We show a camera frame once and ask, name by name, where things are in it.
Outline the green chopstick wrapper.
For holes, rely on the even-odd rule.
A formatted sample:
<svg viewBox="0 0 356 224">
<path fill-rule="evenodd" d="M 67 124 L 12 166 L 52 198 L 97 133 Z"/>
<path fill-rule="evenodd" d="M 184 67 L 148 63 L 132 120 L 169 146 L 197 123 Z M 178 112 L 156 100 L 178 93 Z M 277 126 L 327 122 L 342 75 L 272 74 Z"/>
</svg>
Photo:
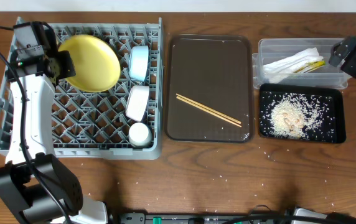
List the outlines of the green chopstick wrapper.
<svg viewBox="0 0 356 224">
<path fill-rule="evenodd" d="M 317 70 L 318 68 L 323 67 L 325 64 L 326 63 L 324 60 L 307 63 L 304 66 L 302 66 L 301 68 L 299 68 L 298 70 L 296 70 L 295 73 L 309 73 L 314 70 Z"/>
</svg>

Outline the cream plastic cup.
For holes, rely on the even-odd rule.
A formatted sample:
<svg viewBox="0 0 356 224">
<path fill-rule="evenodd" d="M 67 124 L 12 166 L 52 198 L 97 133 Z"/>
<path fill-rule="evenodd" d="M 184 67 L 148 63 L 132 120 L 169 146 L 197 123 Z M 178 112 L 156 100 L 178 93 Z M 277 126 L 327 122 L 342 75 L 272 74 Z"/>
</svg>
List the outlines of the cream plastic cup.
<svg viewBox="0 0 356 224">
<path fill-rule="evenodd" d="M 134 147 L 148 147 L 152 141 L 151 130 L 144 123 L 134 123 L 129 129 L 129 143 Z"/>
</svg>

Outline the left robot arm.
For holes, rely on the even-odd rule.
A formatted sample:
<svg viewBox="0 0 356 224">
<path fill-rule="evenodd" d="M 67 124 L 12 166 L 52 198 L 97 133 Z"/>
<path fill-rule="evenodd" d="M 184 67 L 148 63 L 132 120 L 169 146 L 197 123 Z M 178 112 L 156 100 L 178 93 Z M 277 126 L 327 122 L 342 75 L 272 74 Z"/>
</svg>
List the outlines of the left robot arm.
<svg viewBox="0 0 356 224">
<path fill-rule="evenodd" d="M 12 135 L 0 167 L 0 198 L 19 223 L 107 223 L 103 202 L 82 193 L 78 178 L 55 156 L 51 107 L 60 77 L 75 74 L 67 51 L 8 62 Z"/>
</svg>

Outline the light blue bowl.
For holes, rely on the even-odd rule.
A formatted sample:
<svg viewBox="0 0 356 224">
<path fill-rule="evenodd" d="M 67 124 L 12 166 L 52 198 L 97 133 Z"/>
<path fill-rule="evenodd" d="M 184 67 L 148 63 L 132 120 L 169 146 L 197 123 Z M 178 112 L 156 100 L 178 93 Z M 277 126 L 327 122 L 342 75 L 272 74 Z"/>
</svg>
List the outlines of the light blue bowl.
<svg viewBox="0 0 356 224">
<path fill-rule="evenodd" d="M 149 48 L 147 45 L 135 46 L 131 50 L 129 61 L 129 76 L 138 82 L 145 81 L 149 60 Z"/>
</svg>

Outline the rice leftovers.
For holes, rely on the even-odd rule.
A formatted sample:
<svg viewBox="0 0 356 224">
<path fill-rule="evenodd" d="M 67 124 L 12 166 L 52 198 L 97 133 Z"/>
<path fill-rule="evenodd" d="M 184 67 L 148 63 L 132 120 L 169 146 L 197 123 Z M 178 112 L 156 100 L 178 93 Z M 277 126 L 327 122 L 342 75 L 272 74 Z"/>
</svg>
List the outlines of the rice leftovers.
<svg viewBox="0 0 356 224">
<path fill-rule="evenodd" d="M 260 94 L 260 133 L 269 138 L 336 142 L 330 96 L 264 91 Z"/>
</svg>

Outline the white napkin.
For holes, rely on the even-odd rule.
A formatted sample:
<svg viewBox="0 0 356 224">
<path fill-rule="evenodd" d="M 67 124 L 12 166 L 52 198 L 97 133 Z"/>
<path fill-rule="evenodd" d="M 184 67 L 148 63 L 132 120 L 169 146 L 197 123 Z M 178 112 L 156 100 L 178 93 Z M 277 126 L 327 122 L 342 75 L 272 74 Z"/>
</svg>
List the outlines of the white napkin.
<svg viewBox="0 0 356 224">
<path fill-rule="evenodd" d="M 279 83 L 286 78 L 295 77 L 301 73 L 295 73 L 307 63 L 324 60 L 316 47 L 308 48 L 290 57 L 263 65 L 263 71 L 270 83 Z"/>
</svg>

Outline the pink bowl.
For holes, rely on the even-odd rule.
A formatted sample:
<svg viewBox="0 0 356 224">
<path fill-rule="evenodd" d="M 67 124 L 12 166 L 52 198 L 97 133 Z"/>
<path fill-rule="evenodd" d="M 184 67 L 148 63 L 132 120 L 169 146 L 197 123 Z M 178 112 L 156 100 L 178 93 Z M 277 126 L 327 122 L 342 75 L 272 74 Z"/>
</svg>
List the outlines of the pink bowl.
<svg viewBox="0 0 356 224">
<path fill-rule="evenodd" d="M 125 110 L 128 118 L 141 122 L 148 105 L 149 92 L 150 88 L 148 86 L 136 85 L 132 87 Z"/>
</svg>

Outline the yellow plate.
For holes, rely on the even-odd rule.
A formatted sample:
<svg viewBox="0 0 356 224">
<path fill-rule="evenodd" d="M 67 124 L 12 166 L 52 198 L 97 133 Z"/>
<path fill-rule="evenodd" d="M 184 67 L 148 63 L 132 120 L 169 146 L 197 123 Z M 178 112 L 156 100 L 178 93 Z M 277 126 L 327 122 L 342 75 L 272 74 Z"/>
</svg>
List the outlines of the yellow plate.
<svg viewBox="0 0 356 224">
<path fill-rule="evenodd" d="M 114 87 L 120 77 L 120 63 L 113 49 L 91 35 L 75 35 L 63 42 L 59 51 L 67 51 L 75 75 L 66 81 L 79 90 L 96 93 Z"/>
</svg>

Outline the wooden chopstick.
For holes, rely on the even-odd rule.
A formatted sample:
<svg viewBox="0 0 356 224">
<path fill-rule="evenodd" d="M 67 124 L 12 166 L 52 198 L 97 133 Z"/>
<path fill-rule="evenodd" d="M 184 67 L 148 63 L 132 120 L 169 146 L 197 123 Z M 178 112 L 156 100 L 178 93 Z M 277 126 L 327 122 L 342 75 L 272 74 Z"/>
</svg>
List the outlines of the wooden chopstick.
<svg viewBox="0 0 356 224">
<path fill-rule="evenodd" d="M 213 111 L 213 110 L 211 110 L 211 109 L 207 109 L 205 106 L 200 106 L 199 103 L 196 103 L 196 102 L 194 102 L 194 101 L 187 100 L 187 99 L 185 99 L 185 98 L 183 98 L 183 97 L 181 97 L 181 96 L 176 96 L 176 98 L 177 98 L 178 100 L 180 100 L 180 101 L 183 101 L 184 103 L 187 103 L 187 104 L 189 104 L 189 105 L 191 105 L 191 106 L 197 108 L 197 109 L 200 109 L 200 110 L 202 110 L 202 111 L 204 111 L 204 112 L 206 112 L 206 113 L 208 113 L 208 114 L 211 114 L 211 115 L 214 116 L 214 117 L 217 117 L 217 118 L 219 118 L 219 119 L 222 119 L 222 120 L 224 120 L 224 121 L 226 121 L 226 122 L 228 122 L 228 123 L 230 123 L 230 124 L 233 124 L 233 125 L 238 126 L 239 128 L 241 128 L 241 122 L 240 122 L 240 121 L 234 121 L 232 118 L 229 118 L 229 117 L 228 117 L 227 115 L 225 115 L 225 114 L 219 113 L 218 111 L 215 112 L 215 111 Z"/>
<path fill-rule="evenodd" d="M 205 105 L 203 105 L 203 104 L 201 104 L 199 102 L 191 100 L 190 98 L 182 96 L 182 95 L 180 95 L 178 93 L 176 93 L 176 98 L 178 100 L 183 101 L 184 103 L 187 103 L 187 104 L 197 108 L 197 109 L 200 109 L 200 110 L 202 110 L 202 111 L 204 111 L 204 112 L 206 112 L 208 114 L 211 114 L 214 117 L 222 119 L 222 120 L 224 120 L 224 121 L 226 121 L 226 122 L 228 122 L 230 124 L 233 124 L 235 126 L 241 127 L 241 121 L 239 121 L 239 120 L 237 120 L 235 118 L 232 118 L 232 117 L 230 117 L 230 116 L 228 116 L 226 114 L 223 114 L 223 113 L 221 113 L 221 112 L 219 112 L 219 111 L 217 111 L 215 109 L 212 109 L 212 108 L 210 108 L 208 106 L 205 106 Z"/>
</svg>

